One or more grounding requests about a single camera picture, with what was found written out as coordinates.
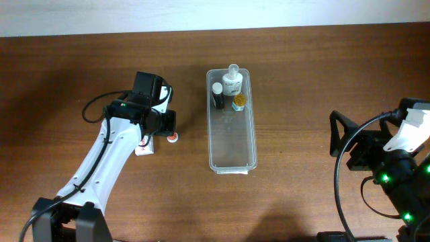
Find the orange tablet tube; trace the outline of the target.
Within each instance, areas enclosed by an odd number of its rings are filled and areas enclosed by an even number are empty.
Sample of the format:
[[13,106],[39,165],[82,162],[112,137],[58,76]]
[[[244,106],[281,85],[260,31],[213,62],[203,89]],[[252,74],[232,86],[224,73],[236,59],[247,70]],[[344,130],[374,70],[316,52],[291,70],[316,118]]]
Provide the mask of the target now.
[[176,143],[178,141],[178,139],[179,139],[179,135],[176,132],[174,132],[172,136],[167,137],[167,140],[170,143]]

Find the white Panadol box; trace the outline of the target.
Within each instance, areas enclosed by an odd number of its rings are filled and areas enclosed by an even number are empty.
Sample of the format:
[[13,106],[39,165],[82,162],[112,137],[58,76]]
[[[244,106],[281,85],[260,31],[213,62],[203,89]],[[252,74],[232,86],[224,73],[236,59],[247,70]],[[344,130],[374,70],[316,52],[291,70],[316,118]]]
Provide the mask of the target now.
[[152,155],[155,153],[154,143],[152,136],[145,135],[144,138],[139,142],[138,146],[135,148],[135,155]]

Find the dark bottle white cap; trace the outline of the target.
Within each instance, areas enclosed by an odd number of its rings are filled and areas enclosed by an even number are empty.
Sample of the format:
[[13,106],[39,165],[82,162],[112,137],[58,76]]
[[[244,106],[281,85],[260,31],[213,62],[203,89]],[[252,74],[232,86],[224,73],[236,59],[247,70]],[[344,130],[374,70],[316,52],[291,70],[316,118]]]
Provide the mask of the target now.
[[224,94],[223,94],[223,86],[219,82],[215,82],[212,85],[212,97],[214,100],[214,106],[216,109],[224,108]]

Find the white plastic bottle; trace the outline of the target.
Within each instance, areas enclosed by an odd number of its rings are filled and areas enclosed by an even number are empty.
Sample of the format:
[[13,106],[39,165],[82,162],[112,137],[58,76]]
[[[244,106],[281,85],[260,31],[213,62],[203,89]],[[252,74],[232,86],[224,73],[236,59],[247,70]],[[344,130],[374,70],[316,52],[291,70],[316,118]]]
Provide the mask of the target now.
[[227,96],[235,96],[241,92],[243,83],[243,75],[239,73],[239,66],[231,64],[228,67],[228,72],[222,77],[223,94]]

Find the small jar gold lid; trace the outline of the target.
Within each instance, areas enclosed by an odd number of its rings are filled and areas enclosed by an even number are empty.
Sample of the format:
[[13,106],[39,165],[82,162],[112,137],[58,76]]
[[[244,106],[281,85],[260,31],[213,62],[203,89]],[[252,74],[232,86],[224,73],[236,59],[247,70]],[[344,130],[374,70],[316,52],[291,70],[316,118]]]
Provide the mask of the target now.
[[247,103],[246,96],[242,93],[238,93],[233,98],[232,108],[237,112],[243,111],[245,109],[246,103]]

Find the clear plastic container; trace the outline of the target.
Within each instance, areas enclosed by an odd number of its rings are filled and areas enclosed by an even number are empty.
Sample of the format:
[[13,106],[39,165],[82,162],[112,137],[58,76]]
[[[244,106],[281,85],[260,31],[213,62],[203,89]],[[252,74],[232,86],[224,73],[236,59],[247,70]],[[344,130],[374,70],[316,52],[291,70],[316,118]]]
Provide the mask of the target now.
[[248,70],[239,69],[241,93],[247,100],[244,110],[234,110],[232,96],[224,98],[221,110],[214,105],[212,86],[227,73],[212,69],[206,74],[209,166],[217,174],[248,174],[258,162],[251,78]]

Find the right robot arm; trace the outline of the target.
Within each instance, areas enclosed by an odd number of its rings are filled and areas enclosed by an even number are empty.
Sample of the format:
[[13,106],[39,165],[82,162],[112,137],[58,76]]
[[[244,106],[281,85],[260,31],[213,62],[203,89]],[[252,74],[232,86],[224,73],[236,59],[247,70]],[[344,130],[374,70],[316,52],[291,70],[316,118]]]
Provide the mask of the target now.
[[357,241],[341,207],[339,172],[345,153],[351,171],[371,171],[364,182],[379,185],[402,220],[398,241],[429,240],[429,158],[421,164],[416,155],[429,140],[429,101],[405,97],[397,109],[358,125],[334,110],[330,154],[336,159],[333,187],[335,205],[344,230],[319,232],[317,241]]

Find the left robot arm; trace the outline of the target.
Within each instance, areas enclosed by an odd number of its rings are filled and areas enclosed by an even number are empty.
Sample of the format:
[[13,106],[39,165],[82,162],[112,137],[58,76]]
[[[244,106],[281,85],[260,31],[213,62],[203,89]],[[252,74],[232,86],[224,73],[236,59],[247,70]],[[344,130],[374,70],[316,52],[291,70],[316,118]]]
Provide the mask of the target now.
[[112,241],[105,208],[132,153],[153,153],[154,136],[175,135],[176,113],[168,110],[173,88],[152,73],[137,72],[131,90],[103,107],[101,128],[82,164],[53,199],[39,198],[19,239]]

